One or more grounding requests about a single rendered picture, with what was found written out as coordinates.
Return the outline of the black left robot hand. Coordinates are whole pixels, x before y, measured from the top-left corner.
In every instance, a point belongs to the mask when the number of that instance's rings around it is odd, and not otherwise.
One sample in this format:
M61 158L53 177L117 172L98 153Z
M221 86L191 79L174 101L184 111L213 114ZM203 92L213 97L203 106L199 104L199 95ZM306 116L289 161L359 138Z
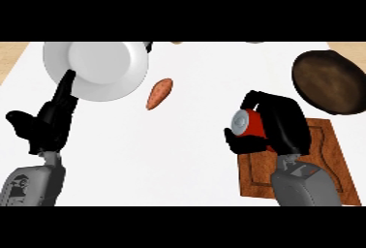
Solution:
M19 138L27 140L30 155L58 152L67 141L69 125L78 98L70 95L75 71L67 70L57 84L53 99L44 103L35 116L11 110L5 119Z

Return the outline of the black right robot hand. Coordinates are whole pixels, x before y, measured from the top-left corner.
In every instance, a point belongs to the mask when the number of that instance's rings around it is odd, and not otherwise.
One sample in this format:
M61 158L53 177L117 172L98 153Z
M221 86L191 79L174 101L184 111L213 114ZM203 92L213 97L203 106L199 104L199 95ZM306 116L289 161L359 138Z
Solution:
M268 144L278 155L306 155L311 138L302 111L298 102L286 97L250 91L241 101L240 109L252 109L259 113ZM261 144L256 140L241 141L224 129L225 142L234 154L249 154Z

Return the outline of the red can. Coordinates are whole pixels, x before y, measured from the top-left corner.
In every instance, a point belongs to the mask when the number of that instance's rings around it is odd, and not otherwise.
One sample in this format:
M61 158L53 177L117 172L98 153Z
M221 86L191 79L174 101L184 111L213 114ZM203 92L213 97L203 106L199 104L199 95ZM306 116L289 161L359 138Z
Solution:
M256 151L274 151L268 144L259 113L252 109L246 108L236 111L231 118L231 132L241 141L258 141L261 147Z

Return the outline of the brown wooden cutting board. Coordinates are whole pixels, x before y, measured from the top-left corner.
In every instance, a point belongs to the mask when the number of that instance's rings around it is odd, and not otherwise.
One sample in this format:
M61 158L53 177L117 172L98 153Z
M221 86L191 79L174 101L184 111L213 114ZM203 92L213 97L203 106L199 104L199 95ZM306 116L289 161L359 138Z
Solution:
M361 205L352 184L343 154L328 119L306 118L311 135L309 154L298 159L317 165L334 182L342 205ZM237 156L240 196L272 199L269 175L275 170L277 155L262 151Z

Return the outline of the dark brown pan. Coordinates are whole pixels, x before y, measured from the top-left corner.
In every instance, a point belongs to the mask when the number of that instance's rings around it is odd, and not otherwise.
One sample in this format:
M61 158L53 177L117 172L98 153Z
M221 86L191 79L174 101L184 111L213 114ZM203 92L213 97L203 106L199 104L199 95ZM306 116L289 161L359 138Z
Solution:
M300 98L331 115L366 111L366 73L333 50L311 50L295 59L292 81Z

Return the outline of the white plate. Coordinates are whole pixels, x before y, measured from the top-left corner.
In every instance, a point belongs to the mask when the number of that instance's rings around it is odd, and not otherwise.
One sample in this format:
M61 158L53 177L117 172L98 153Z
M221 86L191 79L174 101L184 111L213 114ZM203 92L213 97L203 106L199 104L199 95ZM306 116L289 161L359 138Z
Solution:
M140 86L148 70L143 42L45 42L42 63L58 82L75 71L70 95L91 102L125 97Z

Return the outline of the orange sweet potato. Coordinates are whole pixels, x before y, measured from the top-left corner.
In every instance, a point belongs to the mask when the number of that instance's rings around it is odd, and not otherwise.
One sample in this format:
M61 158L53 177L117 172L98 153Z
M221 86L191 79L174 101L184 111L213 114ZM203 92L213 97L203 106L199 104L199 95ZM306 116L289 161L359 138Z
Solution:
M162 79L153 86L147 99L145 109L153 109L168 96L172 88L172 79Z

